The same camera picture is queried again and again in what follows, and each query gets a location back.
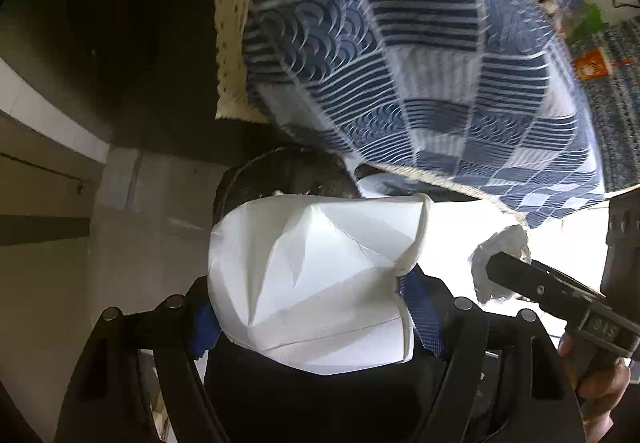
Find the bolt head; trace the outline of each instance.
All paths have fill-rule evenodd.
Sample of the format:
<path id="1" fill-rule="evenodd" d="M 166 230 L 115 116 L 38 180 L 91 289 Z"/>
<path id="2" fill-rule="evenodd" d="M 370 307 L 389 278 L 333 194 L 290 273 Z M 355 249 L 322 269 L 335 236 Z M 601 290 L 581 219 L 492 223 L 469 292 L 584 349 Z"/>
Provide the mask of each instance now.
<path id="1" fill-rule="evenodd" d="M 120 314 L 119 309 L 111 307 L 111 308 L 105 309 L 102 312 L 102 318 L 107 322 L 111 322 L 113 319 L 116 319 L 118 317 L 118 314 Z"/>
<path id="2" fill-rule="evenodd" d="M 527 322 L 535 322 L 536 318 L 538 318 L 538 315 L 536 315 L 536 312 L 531 311 L 530 309 L 523 309 L 520 312 L 520 316 Z"/>
<path id="3" fill-rule="evenodd" d="M 164 304 L 169 309 L 178 309 L 184 303 L 184 297 L 182 295 L 171 295 Z"/>
<path id="4" fill-rule="evenodd" d="M 458 297 L 453 301 L 453 304 L 458 309 L 462 309 L 462 311 L 469 311 L 474 306 L 474 303 L 471 302 L 467 297 Z"/>

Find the hand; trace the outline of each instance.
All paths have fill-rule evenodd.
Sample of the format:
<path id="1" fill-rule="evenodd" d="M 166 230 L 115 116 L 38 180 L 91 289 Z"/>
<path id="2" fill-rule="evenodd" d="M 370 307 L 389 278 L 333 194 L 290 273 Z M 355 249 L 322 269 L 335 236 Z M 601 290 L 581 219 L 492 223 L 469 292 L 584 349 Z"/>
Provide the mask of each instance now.
<path id="1" fill-rule="evenodd" d="M 574 340 L 564 334 L 560 340 L 558 353 L 564 363 L 571 385 L 576 387 L 577 379 L 571 366 L 571 352 Z M 611 411 L 620 402 L 631 378 L 631 370 L 618 363 L 606 371 L 600 371 L 586 378 L 578 389 L 578 395 L 587 400 L 582 406 L 582 422 L 588 443 L 597 443 L 613 426 Z"/>

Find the blue patterned fabric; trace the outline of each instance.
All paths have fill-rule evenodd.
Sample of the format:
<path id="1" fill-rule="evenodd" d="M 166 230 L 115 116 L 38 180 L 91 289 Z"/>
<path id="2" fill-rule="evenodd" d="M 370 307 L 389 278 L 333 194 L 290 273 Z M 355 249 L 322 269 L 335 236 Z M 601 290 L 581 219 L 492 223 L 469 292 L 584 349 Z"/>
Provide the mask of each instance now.
<path id="1" fill-rule="evenodd" d="M 250 97 L 303 142 L 479 188 L 530 227 L 602 200 L 568 52 L 530 0 L 251 0 Z"/>

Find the blue strap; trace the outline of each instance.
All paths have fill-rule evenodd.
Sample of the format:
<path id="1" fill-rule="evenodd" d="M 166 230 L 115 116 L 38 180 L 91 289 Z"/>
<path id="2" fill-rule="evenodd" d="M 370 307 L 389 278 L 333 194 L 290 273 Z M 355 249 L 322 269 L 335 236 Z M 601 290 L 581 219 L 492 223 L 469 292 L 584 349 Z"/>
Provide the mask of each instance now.
<path id="1" fill-rule="evenodd" d="M 399 292 L 409 309 L 422 347 L 439 357 L 443 349 L 440 314 L 420 281 L 419 271 L 420 267 L 416 266 L 407 275 L 398 277 Z"/>
<path id="2" fill-rule="evenodd" d="M 213 312 L 211 302 L 207 301 L 198 311 L 196 325 L 191 339 L 191 352 L 194 357 L 202 358 L 205 351 L 216 346 L 222 333 L 220 323 Z"/>
<path id="3" fill-rule="evenodd" d="M 439 357 L 443 348 L 440 315 L 422 285 L 418 271 L 421 271 L 420 268 L 415 267 L 407 275 L 398 278 L 399 292 L 409 309 L 422 347 Z M 210 302 L 207 302 L 200 308 L 196 318 L 196 328 L 191 342 L 193 355 L 201 358 L 207 349 L 216 345 L 220 333 L 222 328 Z"/>

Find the white paper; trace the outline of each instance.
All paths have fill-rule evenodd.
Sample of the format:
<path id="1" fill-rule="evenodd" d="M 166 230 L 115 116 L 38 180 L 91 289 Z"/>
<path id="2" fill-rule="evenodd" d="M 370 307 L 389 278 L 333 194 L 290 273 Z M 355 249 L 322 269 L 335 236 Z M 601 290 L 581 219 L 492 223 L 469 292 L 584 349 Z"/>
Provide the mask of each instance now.
<path id="1" fill-rule="evenodd" d="M 226 336 L 318 375 L 411 359 L 396 277 L 420 257 L 430 203 L 281 195 L 236 208 L 209 246 L 209 296 Z"/>

